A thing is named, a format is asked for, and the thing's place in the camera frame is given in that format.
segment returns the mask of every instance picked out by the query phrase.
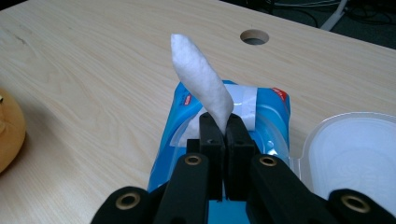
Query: red label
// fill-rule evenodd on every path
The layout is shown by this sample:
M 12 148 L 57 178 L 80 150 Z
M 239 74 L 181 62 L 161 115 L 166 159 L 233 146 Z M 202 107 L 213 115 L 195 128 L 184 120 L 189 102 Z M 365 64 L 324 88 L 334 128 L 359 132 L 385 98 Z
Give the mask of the red label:
M 273 88 L 273 91 L 282 99 L 283 102 L 285 102 L 286 98 L 288 97 L 288 94 L 285 91 L 282 91 L 278 88 Z
M 191 101 L 191 94 L 188 94 L 186 99 L 184 100 L 184 105 L 189 105 Z

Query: light wood tabletop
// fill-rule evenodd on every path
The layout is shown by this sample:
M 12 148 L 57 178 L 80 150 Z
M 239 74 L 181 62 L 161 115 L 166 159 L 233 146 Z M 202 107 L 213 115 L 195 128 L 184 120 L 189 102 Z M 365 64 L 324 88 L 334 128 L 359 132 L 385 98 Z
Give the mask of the light wood tabletop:
M 250 29 L 268 34 L 244 43 Z M 324 119 L 396 115 L 396 51 L 210 0 L 29 0 L 0 11 L 0 88 L 27 123 L 0 174 L 1 223 L 89 223 L 107 196 L 145 188 L 188 35 L 219 76 L 290 95 L 290 151 Z

